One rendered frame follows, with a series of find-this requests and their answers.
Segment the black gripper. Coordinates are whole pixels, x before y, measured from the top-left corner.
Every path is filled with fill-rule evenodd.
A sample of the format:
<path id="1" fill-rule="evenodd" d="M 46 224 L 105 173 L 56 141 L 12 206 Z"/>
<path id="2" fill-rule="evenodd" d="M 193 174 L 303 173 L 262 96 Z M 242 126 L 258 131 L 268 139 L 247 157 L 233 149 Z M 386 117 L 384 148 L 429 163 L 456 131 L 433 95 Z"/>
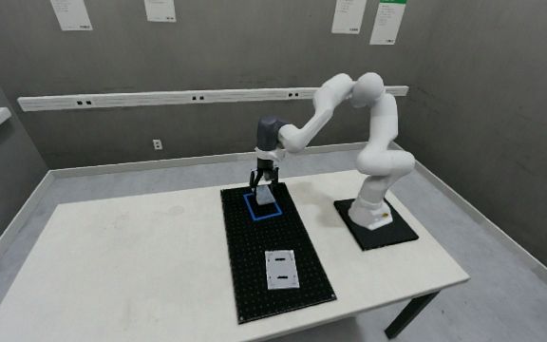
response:
<path id="1" fill-rule="evenodd" d="M 263 169 L 262 169 L 263 168 Z M 257 157 L 257 167 L 256 169 L 251 169 L 251 176 L 250 176 L 250 187 L 254 190 L 254 198 L 256 199 L 256 187 L 260 181 L 260 179 L 263 176 L 263 170 L 264 169 L 273 169 L 273 171 L 276 171 L 277 177 L 274 178 L 274 180 L 271 180 L 271 192 L 274 194 L 274 187 L 278 183 L 278 166 L 274 165 L 274 161 L 271 160 L 262 160 L 259 157 Z M 257 175 L 255 178 L 255 172 L 257 171 Z M 253 173 L 253 174 L 252 174 Z"/>

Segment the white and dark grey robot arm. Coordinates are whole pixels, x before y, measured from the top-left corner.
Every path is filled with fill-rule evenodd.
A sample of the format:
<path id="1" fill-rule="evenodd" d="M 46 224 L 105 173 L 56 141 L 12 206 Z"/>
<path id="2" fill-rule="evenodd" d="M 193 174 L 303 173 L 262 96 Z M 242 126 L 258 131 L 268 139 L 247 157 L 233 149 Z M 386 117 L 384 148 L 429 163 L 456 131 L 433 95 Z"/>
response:
<path id="1" fill-rule="evenodd" d="M 370 230 L 386 225 L 392 222 L 392 217 L 384 196 L 395 181 L 413 170 L 415 161 L 409 152 L 387 150 L 388 143 L 398 135 L 398 118 L 395 98 L 385 92 L 383 81 L 376 73 L 367 73 L 356 82 L 347 74 L 338 74 L 313 94 L 315 114 L 302 129 L 274 116 L 261 118 L 256 134 L 256 155 L 262 160 L 281 162 L 286 152 L 277 144 L 281 143 L 288 153 L 300 153 L 344 100 L 358 108 L 368 105 L 372 116 L 370 137 L 368 145 L 356 157 L 355 166 L 358 172 L 369 176 L 364 179 L 349 216 Z"/>

